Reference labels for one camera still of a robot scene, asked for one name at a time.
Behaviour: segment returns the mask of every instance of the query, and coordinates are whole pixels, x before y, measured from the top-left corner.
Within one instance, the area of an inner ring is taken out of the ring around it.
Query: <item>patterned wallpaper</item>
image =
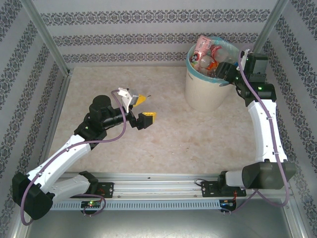
[[[0,238],[17,209],[11,180],[39,163],[64,75],[18,0],[0,0]]]
[[[291,186],[309,237],[317,237],[316,15],[316,1],[289,1],[264,46],[282,144],[298,170]]]
[[[70,68],[185,65],[201,34],[253,43],[276,0],[34,1]]]

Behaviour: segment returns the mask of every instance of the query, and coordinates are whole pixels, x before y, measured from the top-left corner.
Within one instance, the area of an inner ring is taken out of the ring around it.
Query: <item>beige floor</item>
[[[119,141],[98,145],[68,171],[201,174],[254,162],[254,132],[244,101],[233,90],[216,111],[200,113],[185,101],[185,77],[185,67],[75,68],[50,154],[73,134],[95,96],[123,87],[151,95],[133,112],[157,112],[155,124],[140,131],[128,125]],[[110,129],[106,139],[121,130],[121,125]]]

